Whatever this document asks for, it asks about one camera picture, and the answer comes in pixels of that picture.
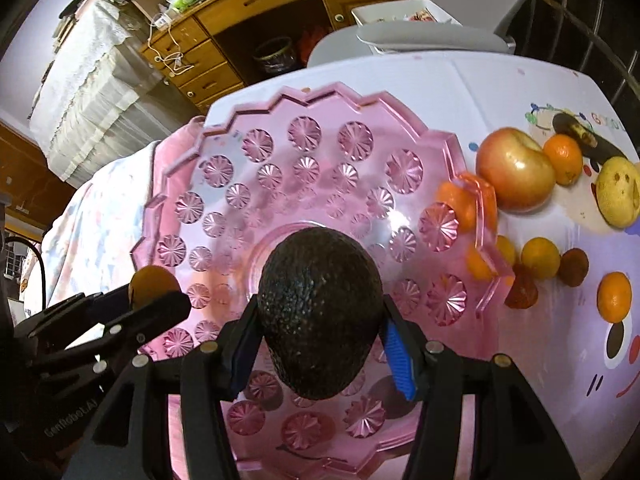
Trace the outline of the brown small fruit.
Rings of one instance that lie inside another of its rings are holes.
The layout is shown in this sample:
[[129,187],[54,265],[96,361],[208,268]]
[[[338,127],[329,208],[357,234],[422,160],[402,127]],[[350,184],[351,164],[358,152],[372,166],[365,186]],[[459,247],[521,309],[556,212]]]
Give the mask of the brown small fruit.
[[568,287],[578,287],[589,272],[589,259],[580,248],[570,248],[561,257],[556,277]]

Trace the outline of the cartoon printed tablecloth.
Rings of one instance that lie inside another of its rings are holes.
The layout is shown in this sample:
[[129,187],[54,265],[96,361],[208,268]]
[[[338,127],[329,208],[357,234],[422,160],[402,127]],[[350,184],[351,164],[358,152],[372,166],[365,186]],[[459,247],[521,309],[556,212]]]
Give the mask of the cartoon printed tablecloth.
[[[208,112],[206,126],[226,120],[238,105],[264,102],[291,88],[314,91],[344,84],[362,96],[388,92],[428,128],[451,132],[466,168],[489,133],[501,127],[548,139],[552,118],[564,112],[613,143],[634,151],[610,103],[587,76],[508,54],[409,52],[370,55],[298,70],[225,96]],[[497,345],[515,360],[550,414],[585,479],[601,479],[612,468],[639,423],[639,311],[620,324],[606,322],[597,308],[605,274],[639,279],[639,230],[616,230],[603,219],[593,195],[596,162],[587,160],[578,181],[556,188],[548,202],[526,214],[498,209],[496,244],[513,267],[523,246],[545,237],[559,249],[580,248],[589,272],[578,287],[555,275],[536,280],[533,307],[496,307]]]

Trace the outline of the metal window grille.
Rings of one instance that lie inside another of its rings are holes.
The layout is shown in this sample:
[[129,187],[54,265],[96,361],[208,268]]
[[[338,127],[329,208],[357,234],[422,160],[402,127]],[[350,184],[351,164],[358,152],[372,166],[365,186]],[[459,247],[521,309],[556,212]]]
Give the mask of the metal window grille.
[[591,77],[623,122],[639,119],[639,14],[615,0],[525,0],[508,28],[516,53]]

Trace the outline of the orange mandarin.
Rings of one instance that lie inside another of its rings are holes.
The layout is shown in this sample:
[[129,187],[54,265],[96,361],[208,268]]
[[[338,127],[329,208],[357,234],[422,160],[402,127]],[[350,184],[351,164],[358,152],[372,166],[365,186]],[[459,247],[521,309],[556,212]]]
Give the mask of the orange mandarin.
[[137,311],[171,292],[180,292],[177,279],[162,266],[144,266],[128,285],[129,303]]
[[558,185],[572,186],[582,174],[582,151],[579,144],[566,134],[555,134],[542,148],[548,156]]
[[463,171],[452,181],[444,181],[436,192],[436,200],[447,204],[456,214],[459,231],[474,232],[477,213],[482,210],[485,226],[497,231],[498,207],[495,189],[485,179]]
[[632,288],[626,274],[611,272],[605,274],[597,291],[597,308],[606,322],[622,322],[631,309]]

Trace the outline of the yellow pear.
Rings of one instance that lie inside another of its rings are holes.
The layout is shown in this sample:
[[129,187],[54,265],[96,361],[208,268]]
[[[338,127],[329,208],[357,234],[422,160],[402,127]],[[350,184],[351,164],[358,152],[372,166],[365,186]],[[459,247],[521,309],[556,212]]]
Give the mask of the yellow pear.
[[610,226],[626,229],[639,217],[639,171],[625,157],[615,156],[602,166],[596,180],[600,213]]

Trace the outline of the dark red small fruit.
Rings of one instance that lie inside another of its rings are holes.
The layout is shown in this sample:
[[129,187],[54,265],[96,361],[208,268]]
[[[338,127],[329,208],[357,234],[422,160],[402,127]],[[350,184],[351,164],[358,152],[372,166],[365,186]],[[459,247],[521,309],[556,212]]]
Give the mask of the dark red small fruit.
[[538,300],[538,288],[532,272],[527,266],[517,263],[513,267],[514,281],[504,304],[514,310],[525,310],[533,307]]

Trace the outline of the white tray on chair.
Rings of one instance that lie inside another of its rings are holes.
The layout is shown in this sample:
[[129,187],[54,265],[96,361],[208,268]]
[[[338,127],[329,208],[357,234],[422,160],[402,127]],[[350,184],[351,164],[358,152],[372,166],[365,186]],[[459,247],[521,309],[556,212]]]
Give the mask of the white tray on chair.
[[357,6],[352,17],[358,27],[388,23],[437,23],[461,26],[461,23],[432,0],[390,0]]

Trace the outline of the red yellow apple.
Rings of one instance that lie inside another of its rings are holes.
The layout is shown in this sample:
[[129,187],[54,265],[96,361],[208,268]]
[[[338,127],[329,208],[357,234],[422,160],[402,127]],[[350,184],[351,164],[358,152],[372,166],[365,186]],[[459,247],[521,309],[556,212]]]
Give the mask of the red yellow apple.
[[516,214],[544,206],[555,186],[549,157],[531,136],[515,128],[486,136],[476,153],[475,170],[494,188],[498,207]]

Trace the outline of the dark green avocado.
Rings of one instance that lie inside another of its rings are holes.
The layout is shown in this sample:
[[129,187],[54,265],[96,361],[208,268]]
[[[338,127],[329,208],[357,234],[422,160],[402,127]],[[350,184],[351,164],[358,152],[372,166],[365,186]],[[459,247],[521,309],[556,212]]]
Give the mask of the dark green avocado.
[[277,244],[262,268],[258,309],[282,382],[311,401],[356,378],[383,321],[383,284],[351,237],[314,226]]

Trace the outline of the wooden desk with drawers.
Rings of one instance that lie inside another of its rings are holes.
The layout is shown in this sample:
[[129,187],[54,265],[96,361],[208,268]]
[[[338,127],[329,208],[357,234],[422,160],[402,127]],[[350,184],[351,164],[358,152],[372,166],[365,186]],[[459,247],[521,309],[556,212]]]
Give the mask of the wooden desk with drawers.
[[390,0],[204,0],[169,27],[152,32],[140,53],[201,113],[268,75],[255,50],[277,37],[292,40],[296,68],[331,32],[355,23],[352,9]]

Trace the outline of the black waste bin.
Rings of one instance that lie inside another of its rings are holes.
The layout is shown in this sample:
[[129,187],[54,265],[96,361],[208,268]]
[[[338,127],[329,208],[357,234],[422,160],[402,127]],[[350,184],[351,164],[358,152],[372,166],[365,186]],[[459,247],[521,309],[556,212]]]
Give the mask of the black waste bin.
[[253,58],[268,75],[289,72],[296,65],[292,40],[288,37],[277,37],[266,41],[255,50]]

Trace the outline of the pink plastic fruit bowl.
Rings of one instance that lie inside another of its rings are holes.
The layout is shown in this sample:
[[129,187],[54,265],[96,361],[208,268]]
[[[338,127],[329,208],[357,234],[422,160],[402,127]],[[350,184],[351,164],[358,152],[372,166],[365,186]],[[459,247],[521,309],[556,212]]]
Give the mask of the pink plastic fruit bowl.
[[240,471],[365,479],[407,451],[420,417],[418,370],[393,355],[393,328],[373,331],[383,301],[428,338],[490,356],[514,281],[497,223],[455,134],[388,92],[329,84],[163,141],[131,255],[191,300],[164,358],[262,309],[267,336],[221,407]]

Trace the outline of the dark overripe banana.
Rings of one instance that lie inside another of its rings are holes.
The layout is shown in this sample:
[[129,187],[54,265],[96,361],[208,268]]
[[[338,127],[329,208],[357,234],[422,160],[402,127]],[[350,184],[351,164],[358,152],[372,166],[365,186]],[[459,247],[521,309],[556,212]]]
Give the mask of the dark overripe banana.
[[573,138],[578,143],[582,154],[599,165],[604,165],[612,157],[626,157],[617,146],[590,131],[574,116],[564,112],[556,113],[552,119],[552,126],[556,133]]

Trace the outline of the lace covered cabinet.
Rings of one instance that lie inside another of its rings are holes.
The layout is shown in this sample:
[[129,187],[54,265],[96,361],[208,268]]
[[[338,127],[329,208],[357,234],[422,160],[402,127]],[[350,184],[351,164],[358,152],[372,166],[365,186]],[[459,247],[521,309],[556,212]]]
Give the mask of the lace covered cabinet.
[[198,116],[139,52],[148,31],[113,3],[89,2],[34,96],[29,131],[48,168],[74,188]]

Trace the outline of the pink floral blanket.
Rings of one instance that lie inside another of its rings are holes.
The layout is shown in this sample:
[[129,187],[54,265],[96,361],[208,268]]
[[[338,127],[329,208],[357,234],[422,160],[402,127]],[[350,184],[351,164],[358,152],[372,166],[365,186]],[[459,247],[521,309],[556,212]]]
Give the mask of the pink floral blanket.
[[167,139],[110,162],[78,188],[41,246],[49,307],[129,282],[131,249],[142,237],[143,209],[152,194],[155,153],[193,140],[204,122],[203,116],[192,118]]

